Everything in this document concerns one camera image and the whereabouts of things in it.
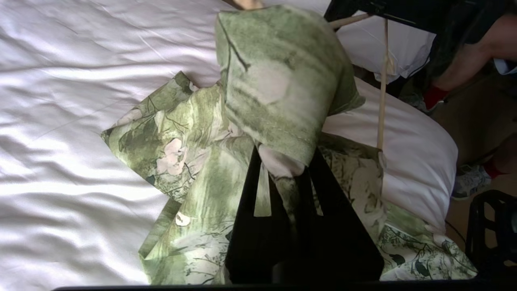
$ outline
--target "wrinkled sheet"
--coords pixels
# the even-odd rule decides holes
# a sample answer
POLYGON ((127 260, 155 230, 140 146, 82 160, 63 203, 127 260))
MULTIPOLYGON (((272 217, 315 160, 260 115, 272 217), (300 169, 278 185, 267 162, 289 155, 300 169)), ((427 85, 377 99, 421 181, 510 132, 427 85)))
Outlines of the wrinkled sheet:
MULTIPOLYGON (((99 134, 180 70, 199 86, 219 79, 221 9, 231 7, 0 1, 2 289, 147 282, 138 248, 166 196, 99 134)), ((327 120, 324 131, 375 145, 378 90, 356 82, 367 103, 327 120)), ((383 193, 444 229, 456 146, 417 110, 392 97, 387 104, 383 193)))

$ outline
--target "wooden stick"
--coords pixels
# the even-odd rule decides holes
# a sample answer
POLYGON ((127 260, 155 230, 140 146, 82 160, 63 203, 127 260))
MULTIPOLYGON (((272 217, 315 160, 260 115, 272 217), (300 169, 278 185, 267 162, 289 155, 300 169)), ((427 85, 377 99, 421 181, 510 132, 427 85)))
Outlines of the wooden stick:
POLYGON ((388 70, 388 20, 384 19, 384 40, 386 50, 384 53, 383 71, 381 73, 381 98, 379 100, 379 123, 377 128, 377 148, 382 150, 384 143, 384 115, 386 109, 386 71, 388 70))
POLYGON ((330 24, 330 27, 332 27, 332 29, 335 30, 335 29, 338 29, 338 28, 340 28, 342 26, 345 26, 345 25, 348 25, 348 24, 352 24, 354 22, 366 19, 366 18, 368 18, 370 16, 371 15, 369 15, 368 13, 365 13, 365 14, 361 14, 361 15, 350 16, 350 17, 347 17, 347 18, 334 20, 334 21, 329 22, 329 24, 330 24))
POLYGON ((264 8, 260 0, 234 0, 234 2, 244 10, 264 8))

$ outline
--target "red sock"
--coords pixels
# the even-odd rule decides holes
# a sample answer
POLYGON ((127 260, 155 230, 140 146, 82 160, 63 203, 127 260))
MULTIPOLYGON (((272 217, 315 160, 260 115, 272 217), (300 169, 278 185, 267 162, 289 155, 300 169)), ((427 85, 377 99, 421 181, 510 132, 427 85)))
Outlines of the red sock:
POLYGON ((444 91, 438 87, 431 85, 427 92, 423 96, 425 107, 429 110, 433 108, 438 102, 443 100, 445 96, 449 94, 449 91, 444 91))
POLYGON ((481 165, 484 169, 485 169, 485 172, 488 174, 488 176, 490 176, 490 178, 492 179, 495 179, 495 177, 499 176, 499 175, 504 175, 506 173, 503 173, 501 171, 499 171, 495 165, 494 165, 494 159, 491 158, 488 162, 484 163, 483 165, 481 165))

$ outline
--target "floral print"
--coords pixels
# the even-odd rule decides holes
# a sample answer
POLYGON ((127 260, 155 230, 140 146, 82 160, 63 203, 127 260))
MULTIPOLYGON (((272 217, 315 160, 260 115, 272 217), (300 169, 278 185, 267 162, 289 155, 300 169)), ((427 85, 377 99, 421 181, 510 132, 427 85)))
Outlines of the floral print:
POLYGON ((156 172, 179 175, 183 172, 188 149, 181 147, 181 140, 175 138, 164 149, 165 157, 156 160, 156 172))
POLYGON ((131 111, 129 111, 128 113, 126 113, 126 115, 121 117, 113 125, 113 127, 117 127, 117 126, 121 126, 121 125, 126 125, 126 124, 130 123, 131 121, 135 121, 135 120, 138 120, 140 118, 142 118, 142 112, 140 111, 140 109, 134 108, 131 111))

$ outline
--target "green floral fabric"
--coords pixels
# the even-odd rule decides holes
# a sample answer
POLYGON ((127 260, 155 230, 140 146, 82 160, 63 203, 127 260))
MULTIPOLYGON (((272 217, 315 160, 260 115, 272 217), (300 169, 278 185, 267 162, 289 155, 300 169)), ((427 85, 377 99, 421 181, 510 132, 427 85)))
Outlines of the green floral fabric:
MULTIPOLYGON (((320 133, 328 114, 364 102, 325 20, 289 6, 225 12, 216 39, 218 84, 197 90, 180 72, 102 133, 170 197, 139 251, 151 284, 228 283, 229 235, 253 147, 262 145, 304 165, 320 149, 385 259, 381 280, 475 276, 451 240, 382 200, 378 149, 320 133)), ((270 215, 268 176, 290 214, 294 178, 262 165, 255 216, 270 215)))

